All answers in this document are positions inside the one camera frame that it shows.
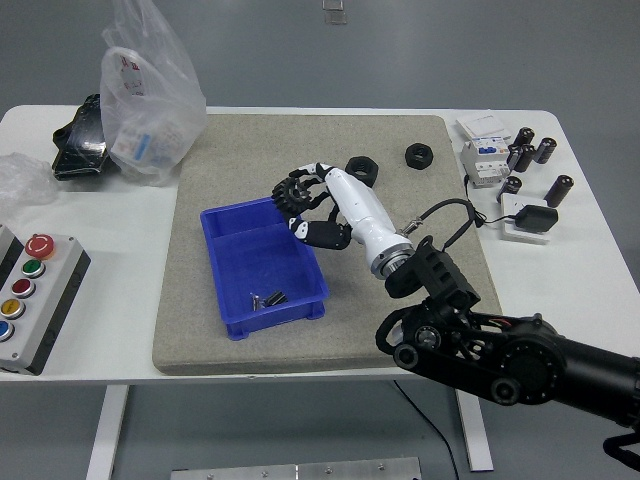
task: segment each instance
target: electric cable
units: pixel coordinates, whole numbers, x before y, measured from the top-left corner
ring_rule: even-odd
[[[510,218],[510,219],[516,218],[515,215],[504,215],[503,217],[496,218],[495,220],[487,220],[487,216],[484,213],[479,212],[476,209],[476,207],[474,207],[471,200],[469,200],[469,175],[465,175],[464,177],[464,191],[467,196],[466,200],[462,198],[450,198],[448,200],[443,200],[441,202],[436,203],[433,207],[428,209],[419,217],[419,219],[422,222],[424,222],[424,220],[426,220],[427,217],[429,217],[431,214],[440,210],[442,207],[446,207],[447,205],[458,204],[466,208],[467,216],[469,219],[465,223],[463,223],[462,226],[458,228],[458,230],[456,230],[456,232],[453,235],[451,235],[449,240],[447,240],[444,243],[441,249],[442,252],[444,252],[447,248],[453,245],[462,235],[464,235],[464,233],[467,230],[469,230],[469,227],[471,227],[471,225],[473,224],[475,224],[476,228],[480,228],[481,226],[486,225],[488,223],[496,223],[501,220],[506,220],[507,218]]]
[[[438,434],[438,436],[442,439],[442,441],[444,442],[445,446],[447,447],[447,451],[449,452],[449,458],[451,459],[451,465],[453,466],[453,472],[455,473],[456,476],[456,480],[460,480],[460,474],[458,473],[458,467],[456,465],[456,460],[453,457],[453,451],[451,450],[451,445],[449,444],[447,438],[443,435],[443,433],[438,429],[438,427],[435,426],[435,424],[429,419],[429,417],[427,417],[422,410],[420,410],[420,408],[413,403],[413,400],[411,400],[411,398],[409,397],[409,395],[407,395],[407,393],[402,389],[402,387],[400,385],[398,385],[398,382],[396,380],[393,381],[394,385],[396,386],[396,388],[398,390],[400,390],[400,393],[402,393],[402,395],[404,396],[404,398],[407,400],[407,402],[409,402],[409,404],[414,408],[414,410],[416,412],[418,412],[418,414],[422,417],[422,419],[427,422],[429,424],[429,426],[431,428],[433,428],[433,430]]]

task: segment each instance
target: blue plastic bin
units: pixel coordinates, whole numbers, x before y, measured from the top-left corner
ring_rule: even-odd
[[[200,221],[230,339],[324,315],[329,289],[313,249],[294,238],[270,198],[205,210]],[[253,310],[251,294],[278,290],[287,302]]]

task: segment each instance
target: power adapter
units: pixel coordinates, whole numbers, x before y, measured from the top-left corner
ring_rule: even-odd
[[[548,232],[558,222],[555,208],[525,205],[515,216],[516,227],[530,232]]]

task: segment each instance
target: black hex nut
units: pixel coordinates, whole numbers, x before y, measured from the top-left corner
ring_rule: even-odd
[[[404,153],[407,165],[416,170],[424,170],[433,162],[433,151],[429,145],[414,143]]]
[[[367,187],[373,187],[378,178],[378,164],[369,157],[353,157],[344,169],[349,175],[353,175]]]

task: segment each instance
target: gray felt mat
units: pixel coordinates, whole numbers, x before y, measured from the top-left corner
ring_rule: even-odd
[[[171,375],[294,373],[393,366],[375,346],[375,331],[391,311],[419,303],[389,298],[355,241],[343,251],[316,249],[330,296],[326,314],[229,340],[218,310],[200,212],[268,197],[287,174],[312,162],[339,168],[366,155],[380,167],[374,186],[400,228],[435,203],[464,197],[444,122],[435,116],[214,115],[183,161],[153,342],[153,362]],[[416,142],[433,149],[423,171],[406,166]],[[461,206],[430,217],[414,232],[436,246],[466,220]],[[448,250],[482,297],[477,311],[500,311],[476,232]]]

